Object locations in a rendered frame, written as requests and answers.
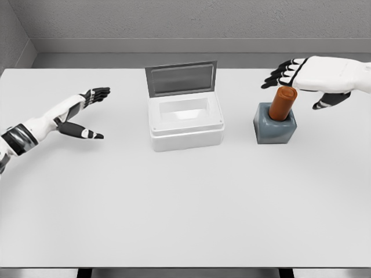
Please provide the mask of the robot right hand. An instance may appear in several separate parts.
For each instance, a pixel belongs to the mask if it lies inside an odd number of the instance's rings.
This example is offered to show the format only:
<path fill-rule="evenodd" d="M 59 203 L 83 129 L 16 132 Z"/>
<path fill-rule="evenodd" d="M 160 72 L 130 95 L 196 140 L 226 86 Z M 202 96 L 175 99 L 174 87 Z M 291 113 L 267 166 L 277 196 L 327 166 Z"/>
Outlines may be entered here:
<path fill-rule="evenodd" d="M 355 89 L 354 73 L 360 62 L 348 58 L 311 56 L 285 61 L 264 80 L 262 89 L 287 86 L 305 92 L 322 92 L 314 110 L 333 107 Z"/>

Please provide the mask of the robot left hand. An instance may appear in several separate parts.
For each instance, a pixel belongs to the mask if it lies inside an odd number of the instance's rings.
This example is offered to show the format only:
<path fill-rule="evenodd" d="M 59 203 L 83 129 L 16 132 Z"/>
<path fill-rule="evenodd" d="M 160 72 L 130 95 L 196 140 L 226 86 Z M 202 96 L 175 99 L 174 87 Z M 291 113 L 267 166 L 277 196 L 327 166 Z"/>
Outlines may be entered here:
<path fill-rule="evenodd" d="M 70 122 L 70 119 L 88 106 L 102 102 L 110 94 L 109 87 L 98 87 L 88 90 L 86 93 L 73 95 L 62 103 L 49 110 L 45 116 L 54 121 L 59 133 L 82 139 L 103 139 L 100 133 L 95 133 L 81 125 Z"/>

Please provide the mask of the brown cylinder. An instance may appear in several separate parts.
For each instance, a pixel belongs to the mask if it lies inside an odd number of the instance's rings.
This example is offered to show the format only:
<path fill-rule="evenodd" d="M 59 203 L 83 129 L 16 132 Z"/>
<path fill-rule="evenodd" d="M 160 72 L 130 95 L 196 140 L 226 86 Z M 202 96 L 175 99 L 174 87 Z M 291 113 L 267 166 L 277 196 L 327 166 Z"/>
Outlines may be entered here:
<path fill-rule="evenodd" d="M 296 98 L 296 89 L 289 86 L 279 87 L 269 108 L 270 118 L 275 121 L 284 121 Z"/>

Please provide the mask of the grey-blue square holder block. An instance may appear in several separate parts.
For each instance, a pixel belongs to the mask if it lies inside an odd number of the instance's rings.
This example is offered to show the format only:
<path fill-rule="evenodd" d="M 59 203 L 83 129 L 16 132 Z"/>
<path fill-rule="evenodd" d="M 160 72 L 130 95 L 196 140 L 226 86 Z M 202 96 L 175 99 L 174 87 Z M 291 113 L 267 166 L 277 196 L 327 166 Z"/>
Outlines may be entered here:
<path fill-rule="evenodd" d="M 292 110 L 283 121 L 270 118 L 271 103 L 259 103 L 253 119 L 258 144 L 287 144 L 296 131 L 297 123 Z"/>

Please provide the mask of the white box with grey lid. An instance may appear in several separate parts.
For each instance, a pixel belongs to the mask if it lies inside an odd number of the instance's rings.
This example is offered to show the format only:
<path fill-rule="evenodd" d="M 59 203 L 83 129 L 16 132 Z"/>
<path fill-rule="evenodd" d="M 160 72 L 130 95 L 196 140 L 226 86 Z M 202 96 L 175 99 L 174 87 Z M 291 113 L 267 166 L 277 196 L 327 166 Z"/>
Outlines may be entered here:
<path fill-rule="evenodd" d="M 154 151 L 222 143 L 225 124 L 215 92 L 216 70 L 216 61 L 145 68 Z"/>

